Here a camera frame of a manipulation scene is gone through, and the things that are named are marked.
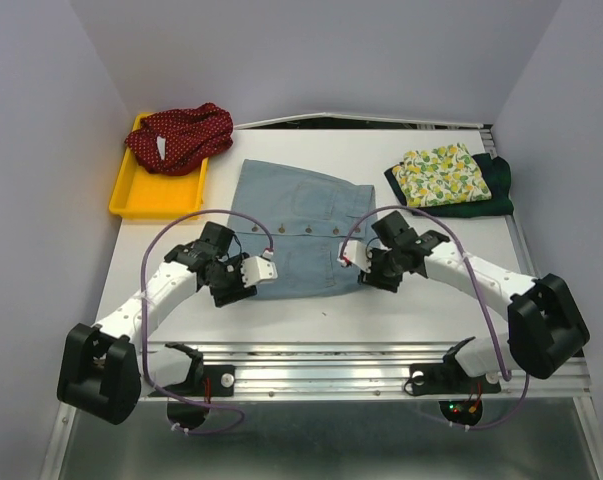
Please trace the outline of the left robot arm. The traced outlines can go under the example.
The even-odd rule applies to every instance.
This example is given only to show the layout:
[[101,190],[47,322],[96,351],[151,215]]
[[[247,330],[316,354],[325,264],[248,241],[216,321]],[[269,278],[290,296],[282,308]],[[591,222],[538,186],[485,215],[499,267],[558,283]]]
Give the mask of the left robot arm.
[[142,265],[139,288],[130,298],[92,325],[79,323],[68,332],[57,399],[118,425],[140,399],[159,394],[188,410],[185,420],[173,421],[173,428],[198,433],[215,408],[203,353],[179,342],[150,350],[149,338],[203,288],[222,308],[255,296],[258,285],[276,279],[274,240],[270,234],[265,237],[261,254],[231,254],[237,234],[208,222],[197,239],[174,246],[154,273]]

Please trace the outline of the light blue denim skirt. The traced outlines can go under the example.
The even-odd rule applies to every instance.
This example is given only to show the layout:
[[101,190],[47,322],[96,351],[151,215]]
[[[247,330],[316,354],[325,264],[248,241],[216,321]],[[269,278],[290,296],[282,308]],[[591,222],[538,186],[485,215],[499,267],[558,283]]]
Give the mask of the light blue denim skirt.
[[330,297],[360,288],[358,273],[338,262],[355,222],[375,208],[372,185],[258,160],[243,162],[232,209],[264,224],[274,238],[278,279],[258,300]]

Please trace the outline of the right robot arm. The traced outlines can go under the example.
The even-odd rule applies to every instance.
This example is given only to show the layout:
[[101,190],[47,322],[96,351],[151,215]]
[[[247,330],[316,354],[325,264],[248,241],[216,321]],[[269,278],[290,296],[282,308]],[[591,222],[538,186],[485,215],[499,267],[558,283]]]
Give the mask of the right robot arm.
[[581,352],[590,332],[567,283],[516,273],[469,253],[445,224],[419,234],[400,211],[384,208],[372,225],[377,248],[346,238],[339,261],[359,270],[358,281],[397,292],[403,277],[417,274],[475,299],[488,328],[485,338],[470,337],[443,359],[420,369],[417,391],[463,390],[495,375],[509,380],[514,370],[545,380]]

